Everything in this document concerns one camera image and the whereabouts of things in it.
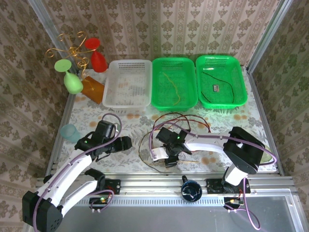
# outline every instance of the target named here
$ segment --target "table surface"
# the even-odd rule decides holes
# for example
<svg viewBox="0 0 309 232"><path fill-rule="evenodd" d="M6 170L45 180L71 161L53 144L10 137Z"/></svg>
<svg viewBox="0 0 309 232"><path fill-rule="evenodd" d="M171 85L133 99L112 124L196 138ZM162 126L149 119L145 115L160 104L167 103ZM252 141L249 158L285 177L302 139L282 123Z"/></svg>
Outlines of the table surface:
<svg viewBox="0 0 309 232"><path fill-rule="evenodd" d="M95 80L105 84L106 73L96 73L94 70L86 70L87 75ZM268 141L265 130L259 115L259 111L253 96L247 73L243 69L246 89L248 92L248 101L245 105L232 110L223 109L205 109L200 102L184 114L193 114L203 117L211 126L211 132L228 132L234 126L242 127L254 137L263 142L266 146ZM167 112L160 112L152 105L149 105L145 111L130 113L128 111L115 111L114 109L104 107L103 104L96 104L82 93L75 97L74 106L70 116L70 123L75 125L81 136L85 136L90 131L94 131L98 122L105 113L115 113L120 116L123 123L121 136L129 136L132 139L133 147L127 151L112 153L109 157L91 164L104 173L135 173L152 172L153 169L145 165L138 156L138 147L142 137L152 129L154 121ZM163 121L172 119L174 116L166 116ZM117 122L113 116L106 116L107 121ZM191 129L199 134L207 133L202 124L190 123ZM186 122L179 122L179 125L187 128ZM58 158L57 167L59 168L67 157L74 150L74 143L65 141L63 143L61 154ZM160 146L159 142L154 142L154 146ZM224 153L197 151L192 155L181 153L177 166L166 169L163 161L152 162L149 155L148 136L145 137L141 145L142 158L162 172L224 172L232 162ZM275 172L276 166L259 167L259 172Z"/></svg>

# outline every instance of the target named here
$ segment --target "purple cable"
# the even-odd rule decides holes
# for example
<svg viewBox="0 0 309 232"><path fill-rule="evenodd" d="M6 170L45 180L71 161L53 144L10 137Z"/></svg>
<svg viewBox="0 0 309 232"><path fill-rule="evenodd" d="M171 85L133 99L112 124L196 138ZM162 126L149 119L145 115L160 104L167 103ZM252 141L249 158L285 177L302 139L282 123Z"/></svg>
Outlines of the purple cable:
<svg viewBox="0 0 309 232"><path fill-rule="evenodd" d="M252 225L253 228L255 228L257 231L259 231L259 230L261 229L260 221L259 221L259 219L257 218L257 216L256 216L252 211L250 211L250 210L248 209L248 206L247 206L247 200L246 200L246 178L243 179L243 201L244 201L245 209L234 209L234 208L232 208L231 206L229 206L229 205L227 205L227 204L225 204L225 207L229 208L230 210L246 211L251 225ZM253 223L250 214L252 214L252 215L255 217L255 219L256 219L256 221L257 221L257 224L258 224L257 227L256 227L255 224Z"/></svg>
<svg viewBox="0 0 309 232"><path fill-rule="evenodd" d="M152 151L151 149L151 138L153 136L153 133L156 129L162 127L163 125L165 124L170 124L170 125L173 125L175 127L178 127L179 129L183 130L184 132L186 132L187 134L190 134L192 136L195 136L195 137L200 137L200 138L210 138L210 139L230 139L230 140L234 140L236 142L239 142L239 143L243 143L243 144L247 144L247 145L251 145L251 146L254 146L264 152L267 152L268 154L270 154L273 158L273 161L271 162L268 162L268 163L261 163L260 166L266 166L266 165L271 165L271 164L274 164L277 162L277 158L276 156L271 153L270 151L268 151L267 149L265 149L264 147L262 146L259 146L255 143L251 143L251 142L248 142L246 140L242 140L242 139L237 139L237 138L233 138L233 137L229 137L229 136L220 136L220 135L198 135L198 134L194 134L194 133L191 133L189 131L187 131L186 129L182 128L181 126L178 126L176 123L172 123L172 122L162 122L160 123L159 125L157 125L156 127L153 128L153 130L150 132L150 135L149 135L149 149L150 149L150 152L152 154L152 156L154 156L154 152Z"/></svg>
<svg viewBox="0 0 309 232"><path fill-rule="evenodd" d="M112 197L109 199L109 201L107 202L107 204L104 206L104 208L101 210L105 210L109 205L110 203L112 202L112 199L114 198L114 192L112 190L109 190L109 189L106 189L106 190L101 190L101 191L97 191L97 192L91 192L89 193L87 196L91 196L91 195L97 195L97 194L100 194L100 193L104 193L104 192L110 192L112 194Z"/></svg>
<svg viewBox="0 0 309 232"><path fill-rule="evenodd" d="M34 211L33 211L33 221L32 221L34 232L39 232L39 231L38 231L38 228L37 228L37 222L36 222L39 204L40 204L40 202L42 201L42 199L44 198L44 196L48 193L48 191L50 191L50 188L55 184L55 182L56 182L56 181L64 174L64 172L65 172L72 164L74 164L74 163L76 162L76 160L78 160L81 156L83 156L83 155L85 155L85 154L87 154L87 153L89 153L89 152L92 152L92 151L94 151L94 150L97 150L97 149L99 149L99 148L101 148L101 147L104 147L104 146L106 146L106 145L108 145L108 144L111 144L112 142L114 142L114 141L119 137L119 135L120 135L120 133L121 133L121 130L122 130L121 119L120 119L117 115L115 115L115 114L107 113L107 114L103 115L102 120L103 120L103 118L104 118L105 116L107 116L107 115L112 115L112 116L114 116L115 118L118 119L119 124L120 124L120 129L119 129L118 134L117 134L113 139L111 139L110 141L108 141L107 143L104 143L104 144L102 144L102 145L93 147L92 149L89 149L89 150L87 150L87 151L85 151L85 152L79 154L77 157L75 157L75 158L70 162L70 164L67 164L67 165L59 172L59 174L53 179L53 181L50 183L50 185L45 189L45 191L44 191L43 194L40 196L40 198L38 199L38 201L37 201L37 203L36 203L36 205L35 205L35 207L34 207Z"/></svg>

